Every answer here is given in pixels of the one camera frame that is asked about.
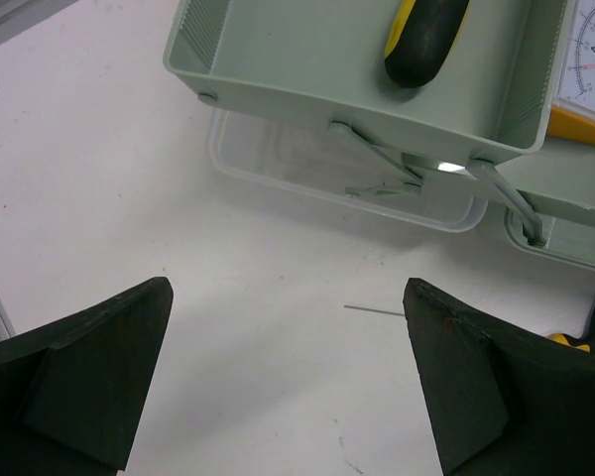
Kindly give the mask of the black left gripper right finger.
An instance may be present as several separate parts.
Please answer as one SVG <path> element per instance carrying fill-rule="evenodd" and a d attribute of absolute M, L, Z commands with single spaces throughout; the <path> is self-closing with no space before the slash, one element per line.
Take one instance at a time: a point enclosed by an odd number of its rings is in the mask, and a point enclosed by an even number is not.
<path fill-rule="evenodd" d="M 439 290 L 412 278 L 405 292 L 414 287 Z M 493 373 L 416 367 L 444 474 L 595 475 L 595 355 Z"/>

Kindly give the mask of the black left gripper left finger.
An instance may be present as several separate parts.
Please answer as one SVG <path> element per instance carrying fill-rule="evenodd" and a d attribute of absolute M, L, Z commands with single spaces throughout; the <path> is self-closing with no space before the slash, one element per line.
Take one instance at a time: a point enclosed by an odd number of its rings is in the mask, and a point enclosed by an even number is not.
<path fill-rule="evenodd" d="M 0 341 L 0 475 L 126 469 L 173 301 L 154 277 Z"/>

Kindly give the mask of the green toolbox with clear lid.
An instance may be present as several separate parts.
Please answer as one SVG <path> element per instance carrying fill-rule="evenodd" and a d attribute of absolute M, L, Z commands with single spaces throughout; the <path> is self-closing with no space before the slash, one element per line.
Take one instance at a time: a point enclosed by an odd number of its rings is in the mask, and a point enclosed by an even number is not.
<path fill-rule="evenodd" d="M 183 1 L 166 69 L 212 108 L 335 145 L 232 171 L 412 219 L 414 201 L 493 201 L 492 231 L 595 271 L 595 147 L 547 138 L 566 1 L 476 1 L 455 54 L 418 91 L 378 62 L 392 1 Z"/>

